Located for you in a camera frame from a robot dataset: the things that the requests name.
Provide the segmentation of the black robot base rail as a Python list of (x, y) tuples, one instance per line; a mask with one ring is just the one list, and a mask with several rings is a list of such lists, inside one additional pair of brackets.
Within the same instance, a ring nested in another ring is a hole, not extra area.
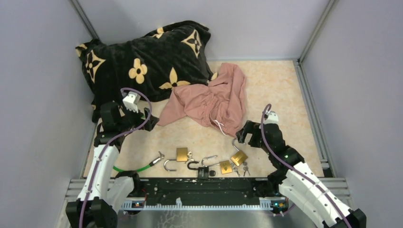
[(171, 208), (176, 204), (233, 208), (262, 202), (278, 207), (286, 202), (266, 178), (142, 178), (135, 180), (128, 198), (144, 199), (149, 207)]

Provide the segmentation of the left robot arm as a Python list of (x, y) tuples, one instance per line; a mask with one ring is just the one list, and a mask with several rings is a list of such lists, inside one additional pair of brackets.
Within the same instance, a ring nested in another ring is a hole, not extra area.
[(125, 137), (137, 130), (151, 131), (158, 118), (152, 107), (136, 110), (135, 104), (120, 109), (115, 102), (100, 107), (101, 123), (94, 139), (94, 157), (84, 186), (73, 202), (66, 206), (66, 215), (73, 228), (115, 228), (117, 214), (125, 198), (138, 196), (142, 183), (136, 171), (119, 174), (110, 187), (111, 172)]

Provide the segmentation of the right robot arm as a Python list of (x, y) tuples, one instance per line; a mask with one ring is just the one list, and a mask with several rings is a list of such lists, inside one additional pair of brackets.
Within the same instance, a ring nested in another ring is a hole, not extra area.
[(249, 133), (248, 145), (266, 152), (276, 168), (268, 176), (270, 194), (289, 198), (318, 228), (366, 227), (364, 212), (351, 209), (324, 185), (299, 152), (286, 144), (278, 124), (247, 121), (236, 132), (238, 142)]

